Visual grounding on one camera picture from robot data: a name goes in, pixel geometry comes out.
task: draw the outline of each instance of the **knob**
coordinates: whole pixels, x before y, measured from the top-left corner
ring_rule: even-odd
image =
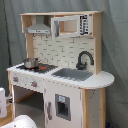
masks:
[[[14,78],[13,78],[13,81],[14,81],[14,82],[18,82],[18,77],[14,77]]]
[[[37,87],[37,83],[34,81],[34,82],[32,82],[32,86],[33,87]]]

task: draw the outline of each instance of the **gray faucet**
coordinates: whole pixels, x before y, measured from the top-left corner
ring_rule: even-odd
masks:
[[[89,52],[87,52],[87,51],[82,51],[82,52],[79,54],[78,63],[77,63],[77,65],[76,65],[76,68],[77,68],[78,70],[86,69],[86,65],[87,65],[86,62],[85,62],[85,64],[82,64],[82,63],[81,63],[81,57],[82,57],[83,54],[88,55],[89,58],[90,58],[90,61],[91,61],[90,64],[91,64],[91,65],[94,65],[94,60],[93,60],[92,55],[91,55]]]

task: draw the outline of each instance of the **gray curtain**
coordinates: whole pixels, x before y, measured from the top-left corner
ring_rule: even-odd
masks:
[[[127,0],[1,0],[0,64],[2,66],[0,67],[0,86],[4,86],[8,92],[6,68],[10,64],[19,64],[26,58],[25,37],[21,31],[21,13],[87,10],[104,11],[102,18],[102,70],[112,73],[116,78],[115,83],[107,87],[107,121],[111,123],[111,128],[127,128]]]

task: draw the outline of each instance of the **floor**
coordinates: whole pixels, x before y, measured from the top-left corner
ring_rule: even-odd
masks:
[[[12,112],[11,112],[11,105],[7,107],[8,115],[5,118],[0,119],[0,127],[8,124],[12,121]]]

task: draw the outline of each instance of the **toy kitchen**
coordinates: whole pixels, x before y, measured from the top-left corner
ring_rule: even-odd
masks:
[[[102,12],[21,14],[27,59],[10,67],[12,118],[28,115],[38,128],[105,128],[105,88],[114,76],[102,71]]]

